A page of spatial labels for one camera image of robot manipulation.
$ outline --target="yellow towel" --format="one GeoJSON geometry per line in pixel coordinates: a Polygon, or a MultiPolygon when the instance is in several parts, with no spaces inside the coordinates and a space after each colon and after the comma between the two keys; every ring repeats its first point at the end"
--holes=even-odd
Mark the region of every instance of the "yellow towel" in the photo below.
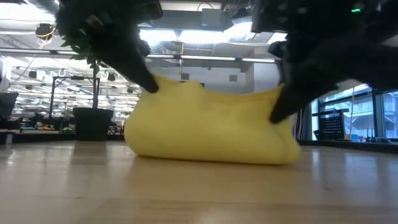
{"type": "Polygon", "coordinates": [[[280,87],[234,95],[205,90],[197,81],[156,77],[160,90],[144,94],[125,124],[140,156],[248,164],[291,164],[300,158],[290,119],[269,116],[280,87]]]}

